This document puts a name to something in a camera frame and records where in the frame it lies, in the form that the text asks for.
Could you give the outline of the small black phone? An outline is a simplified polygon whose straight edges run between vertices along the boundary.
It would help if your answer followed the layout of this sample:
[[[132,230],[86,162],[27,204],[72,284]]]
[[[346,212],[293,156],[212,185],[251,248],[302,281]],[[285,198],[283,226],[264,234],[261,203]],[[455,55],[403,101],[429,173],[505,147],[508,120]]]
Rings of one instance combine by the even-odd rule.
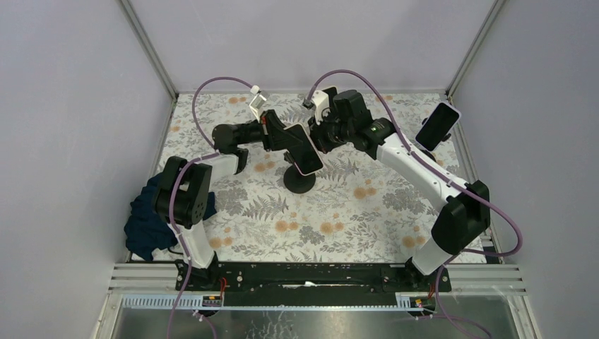
[[[336,86],[330,86],[321,90],[323,93],[327,94],[328,98],[328,106],[334,106],[334,97],[338,94],[338,88]]]

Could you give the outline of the lilac-cased phone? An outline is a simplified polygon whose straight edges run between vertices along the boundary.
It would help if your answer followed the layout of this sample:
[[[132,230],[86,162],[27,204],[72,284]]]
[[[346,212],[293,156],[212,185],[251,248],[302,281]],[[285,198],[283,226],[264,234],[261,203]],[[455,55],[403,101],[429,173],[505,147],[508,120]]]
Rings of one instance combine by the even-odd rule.
[[[462,114],[448,102],[440,102],[423,121],[415,141],[425,150],[432,152],[451,137],[452,128]]]

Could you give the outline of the black round-base phone stand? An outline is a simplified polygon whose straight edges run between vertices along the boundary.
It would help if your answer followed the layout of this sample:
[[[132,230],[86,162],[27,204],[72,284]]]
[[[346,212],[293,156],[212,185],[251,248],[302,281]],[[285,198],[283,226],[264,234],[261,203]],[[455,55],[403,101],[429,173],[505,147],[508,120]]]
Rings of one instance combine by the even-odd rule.
[[[447,142],[450,138],[451,138],[451,133],[448,133],[447,135],[445,135],[445,137],[442,138],[441,143]],[[432,161],[434,161],[434,162],[437,161],[436,156],[433,154],[433,152],[431,152],[425,148],[422,148],[422,147],[419,147],[419,150],[422,153],[424,153],[427,157],[429,157]]]

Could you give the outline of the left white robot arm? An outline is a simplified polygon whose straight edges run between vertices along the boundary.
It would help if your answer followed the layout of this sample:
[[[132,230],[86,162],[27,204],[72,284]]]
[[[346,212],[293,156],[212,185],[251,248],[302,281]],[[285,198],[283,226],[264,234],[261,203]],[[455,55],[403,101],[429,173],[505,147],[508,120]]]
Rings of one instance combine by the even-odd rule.
[[[151,207],[174,233],[184,262],[195,268],[191,279],[199,288],[211,290],[219,281],[218,269],[211,266],[215,252],[201,224],[211,185],[244,170],[249,158],[245,144],[261,143],[267,151],[290,151],[306,135],[302,124],[285,125],[269,109],[251,122],[217,125],[212,132],[215,153],[193,160],[177,156],[167,160]]]

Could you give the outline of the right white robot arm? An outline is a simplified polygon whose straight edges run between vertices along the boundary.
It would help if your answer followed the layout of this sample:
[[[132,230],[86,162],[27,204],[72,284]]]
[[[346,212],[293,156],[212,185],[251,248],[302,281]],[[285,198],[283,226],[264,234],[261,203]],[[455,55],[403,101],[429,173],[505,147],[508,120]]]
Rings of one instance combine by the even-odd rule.
[[[336,87],[316,90],[303,105],[314,112],[310,136],[317,150],[329,153],[352,143],[354,148],[395,170],[438,212],[431,237],[409,260],[405,281],[422,291],[433,272],[458,255],[490,226],[488,187],[452,175],[411,143],[390,118],[374,119],[361,93]]]

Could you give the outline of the floral table mat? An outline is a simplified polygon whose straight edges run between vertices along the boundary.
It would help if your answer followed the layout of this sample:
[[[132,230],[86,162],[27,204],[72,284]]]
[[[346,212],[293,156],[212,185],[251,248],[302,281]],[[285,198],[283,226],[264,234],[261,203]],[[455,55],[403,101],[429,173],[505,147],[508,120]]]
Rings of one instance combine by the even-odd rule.
[[[194,123],[192,94],[179,96],[159,171],[171,156],[188,160],[212,153]],[[402,131],[412,139],[440,94],[383,95]],[[199,124],[210,136],[218,124],[251,120],[247,94],[202,94]],[[437,219],[431,203],[407,179],[351,144],[322,155],[313,189],[293,194],[283,186],[282,152],[247,146],[243,173],[211,185],[217,213],[203,222],[221,261],[393,262],[411,257]]]

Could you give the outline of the dark blue cloth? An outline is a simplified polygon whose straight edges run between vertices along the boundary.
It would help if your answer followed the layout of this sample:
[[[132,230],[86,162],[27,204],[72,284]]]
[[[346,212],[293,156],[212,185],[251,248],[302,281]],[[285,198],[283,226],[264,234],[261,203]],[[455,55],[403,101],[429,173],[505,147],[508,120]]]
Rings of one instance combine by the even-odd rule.
[[[160,173],[151,177],[140,194],[130,202],[131,214],[124,226],[125,246],[138,260],[154,261],[163,254],[183,254],[173,231],[153,211],[152,201],[160,179]]]

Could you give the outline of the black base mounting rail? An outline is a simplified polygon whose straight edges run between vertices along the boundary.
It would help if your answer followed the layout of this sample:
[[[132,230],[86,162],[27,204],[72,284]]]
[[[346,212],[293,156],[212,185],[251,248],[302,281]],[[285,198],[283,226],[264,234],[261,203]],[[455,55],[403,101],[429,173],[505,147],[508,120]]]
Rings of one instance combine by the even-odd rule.
[[[214,261],[190,268],[181,259],[175,289],[215,292],[227,307],[387,307],[396,294],[424,298],[452,290],[446,269],[421,275],[388,263],[266,263]]]

